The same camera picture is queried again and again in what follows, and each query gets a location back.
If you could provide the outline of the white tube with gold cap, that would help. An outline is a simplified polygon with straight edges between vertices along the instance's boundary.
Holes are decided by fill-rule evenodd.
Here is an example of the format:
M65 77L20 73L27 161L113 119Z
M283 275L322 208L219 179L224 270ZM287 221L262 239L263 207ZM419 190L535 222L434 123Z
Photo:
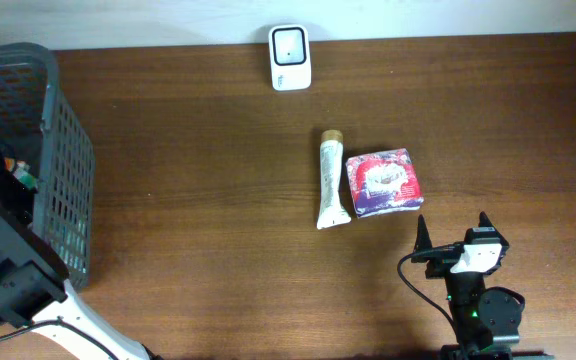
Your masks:
M330 129L322 133L319 148L321 199L316 223L318 230L351 221L350 215L341 204L339 193L343 150L343 134L339 130Z

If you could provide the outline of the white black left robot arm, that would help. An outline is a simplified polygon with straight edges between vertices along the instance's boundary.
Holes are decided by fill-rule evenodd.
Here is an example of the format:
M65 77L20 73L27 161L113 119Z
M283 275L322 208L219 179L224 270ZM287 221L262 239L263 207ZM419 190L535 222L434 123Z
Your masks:
M14 328L0 343L36 333L78 359L154 358L79 297L66 264L30 228L34 195L0 150L0 325Z

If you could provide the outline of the small teal tissue packet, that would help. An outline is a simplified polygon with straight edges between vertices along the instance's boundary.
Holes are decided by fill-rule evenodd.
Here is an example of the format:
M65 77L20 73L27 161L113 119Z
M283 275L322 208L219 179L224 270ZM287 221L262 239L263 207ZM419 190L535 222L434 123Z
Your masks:
M13 175L26 189L30 191L37 189L36 178L25 168L18 167Z

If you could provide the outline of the orange tissue packet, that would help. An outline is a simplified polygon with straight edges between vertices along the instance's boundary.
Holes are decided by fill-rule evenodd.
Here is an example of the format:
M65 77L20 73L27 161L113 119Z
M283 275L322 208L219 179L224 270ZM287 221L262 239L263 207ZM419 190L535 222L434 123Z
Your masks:
M5 157L4 163L6 169L17 177L24 176L30 169L30 166L26 162L14 158Z

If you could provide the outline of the purple red tissue pack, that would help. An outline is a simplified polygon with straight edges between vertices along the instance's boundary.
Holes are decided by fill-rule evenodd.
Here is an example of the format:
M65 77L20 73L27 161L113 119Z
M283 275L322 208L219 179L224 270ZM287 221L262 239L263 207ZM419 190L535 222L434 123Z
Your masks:
M358 218L419 210L424 202L406 148L350 157L346 170Z

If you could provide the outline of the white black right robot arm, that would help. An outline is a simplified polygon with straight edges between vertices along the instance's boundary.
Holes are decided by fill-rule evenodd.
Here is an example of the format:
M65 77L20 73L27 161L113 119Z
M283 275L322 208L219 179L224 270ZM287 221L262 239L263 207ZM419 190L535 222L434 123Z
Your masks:
M485 278L502 265L508 241L493 226L485 213L479 214L476 227L464 239L433 246L425 219L420 216L411 254L401 261L426 265L425 277L442 279L447 291L448 310L420 292L409 288L448 320L457 343L440 349L441 359L549 359L544 352L515 352L520 342L519 326L525 298L510 289L485 285Z

